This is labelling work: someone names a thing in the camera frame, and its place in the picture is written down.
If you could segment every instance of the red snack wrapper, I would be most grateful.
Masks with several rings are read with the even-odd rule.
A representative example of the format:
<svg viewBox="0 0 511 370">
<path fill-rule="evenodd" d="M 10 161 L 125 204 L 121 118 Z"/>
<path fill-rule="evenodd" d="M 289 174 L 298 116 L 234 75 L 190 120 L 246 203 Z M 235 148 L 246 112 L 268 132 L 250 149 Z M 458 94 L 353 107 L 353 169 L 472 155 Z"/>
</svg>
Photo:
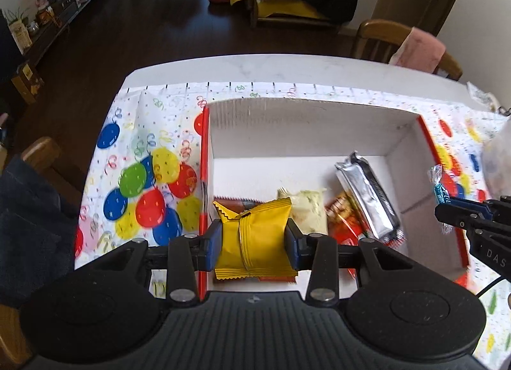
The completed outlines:
<svg viewBox="0 0 511 370">
<path fill-rule="evenodd" d="M 339 194 L 325 210 L 328 219 L 328 234 L 340 245 L 356 246 L 359 239 L 366 236 L 364 227 L 358 220 L 345 191 Z M 354 279 L 355 270 L 348 269 L 348 271 Z"/>
<path fill-rule="evenodd" d="M 230 197 L 214 197 L 213 201 L 223 205 L 225 208 L 240 214 L 245 210 L 250 210 L 260 204 L 263 204 L 264 201 L 259 200 L 250 200 L 243 198 L 230 198 Z"/>
</svg>

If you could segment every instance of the red balloon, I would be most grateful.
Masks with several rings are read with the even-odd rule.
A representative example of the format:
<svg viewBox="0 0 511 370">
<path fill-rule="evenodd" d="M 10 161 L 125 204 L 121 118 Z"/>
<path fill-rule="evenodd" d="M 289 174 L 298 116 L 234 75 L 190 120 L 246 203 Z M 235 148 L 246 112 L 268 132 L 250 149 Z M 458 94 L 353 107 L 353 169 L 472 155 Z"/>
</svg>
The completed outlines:
<svg viewBox="0 0 511 370">
<path fill-rule="evenodd" d="M 484 190 L 477 190 L 477 199 L 480 203 L 482 203 L 484 200 L 487 200 Z"/>
<path fill-rule="evenodd" d="M 447 125 L 447 123 L 443 119 L 439 120 L 439 124 L 440 124 L 440 127 L 441 127 L 442 131 L 444 131 L 444 133 L 449 138 L 452 138 L 452 131 L 451 131 L 451 128 L 449 127 L 449 125 Z"/>
<path fill-rule="evenodd" d="M 165 217 L 165 200 L 158 189 L 145 193 L 137 202 L 135 217 L 142 227 L 159 226 Z"/>
<path fill-rule="evenodd" d="M 83 233 L 80 230 L 80 227 L 76 228 L 76 237 L 75 237 L 75 258 L 77 258 L 80 253 L 82 253 L 83 247 Z"/>
<path fill-rule="evenodd" d="M 193 122 L 193 128 L 195 128 L 195 131 L 202 136 L 202 116 L 203 113 L 199 113 L 197 117 L 195 118 L 195 121 Z"/>
<path fill-rule="evenodd" d="M 451 161 L 452 161 L 451 171 L 455 176 L 459 177 L 461 175 L 461 166 L 459 165 L 459 162 L 455 157 L 453 157 L 452 155 L 449 155 L 449 156 L 451 157 Z"/>
<path fill-rule="evenodd" d="M 185 198 L 195 191 L 196 186 L 197 174 L 192 167 L 182 162 L 177 180 L 169 183 L 170 191 L 178 198 Z"/>
<path fill-rule="evenodd" d="M 451 197 L 456 197 L 458 195 L 458 188 L 456 187 L 456 183 L 447 173 L 442 173 L 442 179 L 440 180 L 442 185 L 446 188 L 447 192 Z"/>
</svg>

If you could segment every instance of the green balloon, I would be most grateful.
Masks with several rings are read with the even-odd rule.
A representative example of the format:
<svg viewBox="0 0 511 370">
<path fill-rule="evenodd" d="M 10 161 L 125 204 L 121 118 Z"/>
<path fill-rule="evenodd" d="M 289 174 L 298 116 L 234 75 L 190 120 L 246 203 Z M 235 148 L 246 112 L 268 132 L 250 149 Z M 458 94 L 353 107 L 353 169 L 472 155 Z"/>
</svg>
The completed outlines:
<svg viewBox="0 0 511 370">
<path fill-rule="evenodd" d="M 121 194 L 126 198 L 138 196 L 144 188 L 146 177 L 147 171 L 139 162 L 126 168 L 119 180 Z"/>
</svg>

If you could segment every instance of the potted plant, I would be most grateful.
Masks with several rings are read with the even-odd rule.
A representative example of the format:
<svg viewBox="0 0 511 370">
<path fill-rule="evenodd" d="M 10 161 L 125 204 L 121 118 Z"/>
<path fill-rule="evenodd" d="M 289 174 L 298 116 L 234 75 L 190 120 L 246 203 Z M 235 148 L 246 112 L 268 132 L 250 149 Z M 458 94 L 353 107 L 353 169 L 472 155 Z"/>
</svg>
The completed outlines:
<svg viewBox="0 0 511 370">
<path fill-rule="evenodd" d="M 29 24 L 29 17 L 27 16 L 28 10 L 29 8 L 26 8 L 23 11 L 21 11 L 21 8 L 18 8 L 16 12 L 12 12 L 10 9 L 6 10 L 4 12 L 4 17 L 7 24 L 11 25 L 16 21 L 21 21 L 24 26 L 27 26 Z"/>
</svg>

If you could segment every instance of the silver snack wrapper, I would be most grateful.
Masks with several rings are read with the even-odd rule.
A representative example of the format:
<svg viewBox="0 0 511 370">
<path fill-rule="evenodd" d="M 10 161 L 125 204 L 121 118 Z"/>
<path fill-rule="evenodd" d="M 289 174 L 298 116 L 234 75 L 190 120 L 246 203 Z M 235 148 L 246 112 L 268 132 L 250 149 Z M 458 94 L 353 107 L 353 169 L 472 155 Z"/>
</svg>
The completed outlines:
<svg viewBox="0 0 511 370">
<path fill-rule="evenodd" d="M 384 243 L 403 239 L 399 218 L 369 163 L 354 152 L 335 167 L 337 178 L 352 197 L 362 222 L 372 234 L 370 237 Z"/>
</svg>

